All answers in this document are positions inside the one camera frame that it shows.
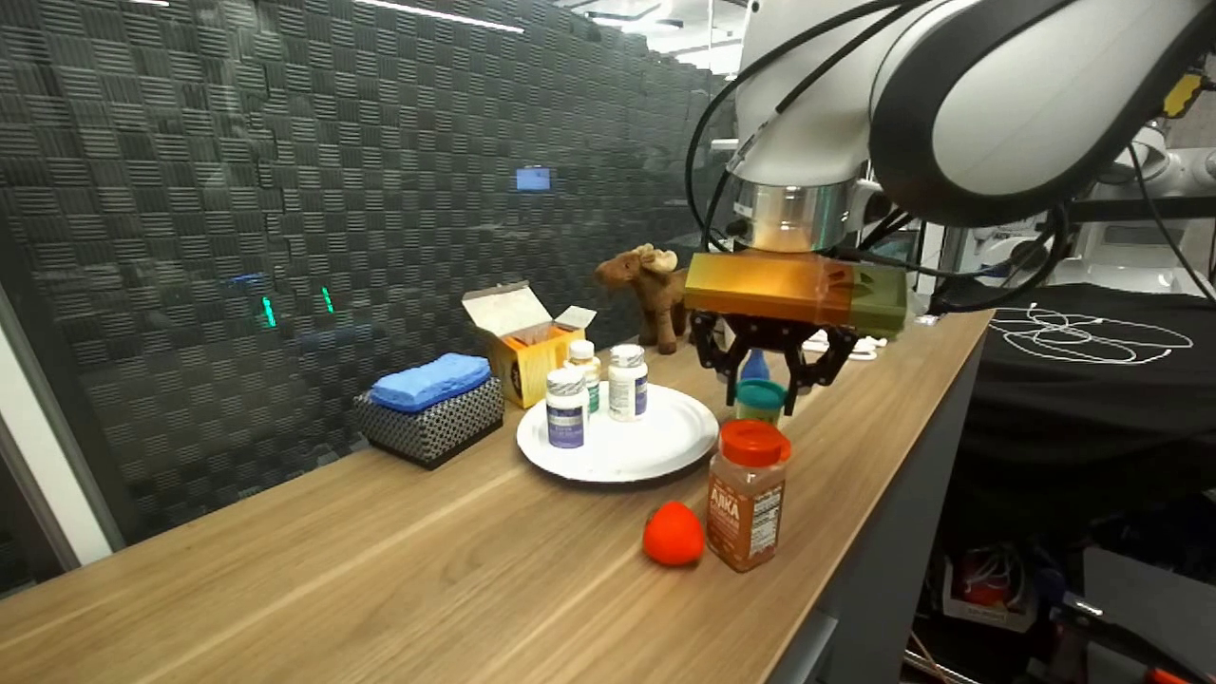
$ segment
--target pill bottle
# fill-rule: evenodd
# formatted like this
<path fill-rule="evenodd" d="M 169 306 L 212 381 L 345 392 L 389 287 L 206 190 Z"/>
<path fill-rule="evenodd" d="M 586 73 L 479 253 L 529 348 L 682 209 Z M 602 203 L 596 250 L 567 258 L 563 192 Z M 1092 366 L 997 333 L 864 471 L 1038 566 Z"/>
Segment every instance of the pill bottle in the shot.
<path fill-rule="evenodd" d="M 581 368 L 567 366 L 549 373 L 549 445 L 556 448 L 581 448 L 586 445 L 586 376 Z"/>
<path fill-rule="evenodd" d="M 596 358 L 596 343 L 579 338 L 569 343 L 567 366 L 581 368 L 586 381 L 586 415 L 602 415 L 602 358 Z"/>
<path fill-rule="evenodd" d="M 772 381 L 743 381 L 733 392 L 733 415 L 755 420 L 778 420 L 787 405 L 787 392 Z"/>
<path fill-rule="evenodd" d="M 646 354 L 643 344 L 612 344 L 607 354 L 607 415 L 646 415 Z"/>
<path fill-rule="evenodd" d="M 739 573 L 767 561 L 782 533 L 790 439 L 755 419 L 733 419 L 719 434 L 706 485 L 706 529 Z"/>

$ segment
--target round plate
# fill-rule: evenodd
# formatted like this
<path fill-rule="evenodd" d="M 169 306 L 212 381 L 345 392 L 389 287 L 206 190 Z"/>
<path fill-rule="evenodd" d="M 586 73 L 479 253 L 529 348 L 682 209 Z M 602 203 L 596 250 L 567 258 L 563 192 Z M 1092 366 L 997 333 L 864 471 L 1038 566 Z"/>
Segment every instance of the round plate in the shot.
<path fill-rule="evenodd" d="M 581 448 L 549 445 L 549 415 L 537 402 L 520 425 L 517 445 L 541 471 L 574 483 L 643 483 L 693 467 L 719 445 L 719 419 L 693 395 L 646 383 L 646 415 L 619 420 L 593 415 Z"/>

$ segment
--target dark acoustic panel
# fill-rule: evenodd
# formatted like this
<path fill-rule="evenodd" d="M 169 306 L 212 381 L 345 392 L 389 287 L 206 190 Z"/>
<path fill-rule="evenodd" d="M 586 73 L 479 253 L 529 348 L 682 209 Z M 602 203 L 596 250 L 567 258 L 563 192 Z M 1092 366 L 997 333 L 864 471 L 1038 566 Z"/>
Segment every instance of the dark acoustic panel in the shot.
<path fill-rule="evenodd" d="M 354 0 L 0 5 L 0 209 L 130 539 L 350 452 L 379 373 L 479 348 L 468 287 L 526 278 L 602 306 L 602 344 L 636 333 L 593 266 L 693 231 L 682 157 L 721 82 L 543 0 L 429 8 L 526 35 Z"/>

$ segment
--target yellow box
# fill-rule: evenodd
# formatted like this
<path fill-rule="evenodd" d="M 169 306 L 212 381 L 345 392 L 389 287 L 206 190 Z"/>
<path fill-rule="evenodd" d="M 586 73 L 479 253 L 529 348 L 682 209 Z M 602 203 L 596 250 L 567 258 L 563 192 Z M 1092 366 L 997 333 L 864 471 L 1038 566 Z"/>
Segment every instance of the yellow box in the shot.
<path fill-rule="evenodd" d="M 531 405 L 549 392 L 549 373 L 567 366 L 574 338 L 596 320 L 591 306 L 567 306 L 560 320 L 537 298 L 529 281 L 474 287 L 465 312 L 487 333 L 487 358 L 501 392 L 517 405 Z"/>

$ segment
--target small bottle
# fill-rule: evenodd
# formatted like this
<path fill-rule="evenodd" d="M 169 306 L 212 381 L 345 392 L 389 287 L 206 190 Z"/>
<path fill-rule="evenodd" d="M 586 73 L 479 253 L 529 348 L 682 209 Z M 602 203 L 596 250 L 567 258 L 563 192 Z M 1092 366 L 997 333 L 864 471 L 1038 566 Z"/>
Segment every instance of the small bottle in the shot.
<path fill-rule="evenodd" d="M 712 461 L 706 529 L 739 573 L 767 561 L 782 533 L 790 439 L 772 420 L 733 419 Z"/>
<path fill-rule="evenodd" d="M 569 366 L 586 376 L 586 415 L 602 415 L 602 358 L 596 343 L 574 338 L 569 343 Z"/>
<path fill-rule="evenodd" d="M 643 344 L 612 344 L 607 354 L 607 415 L 646 415 L 646 354 Z"/>
<path fill-rule="evenodd" d="M 586 445 L 586 373 L 569 366 L 549 373 L 543 409 L 549 409 L 549 445 L 581 448 Z"/>

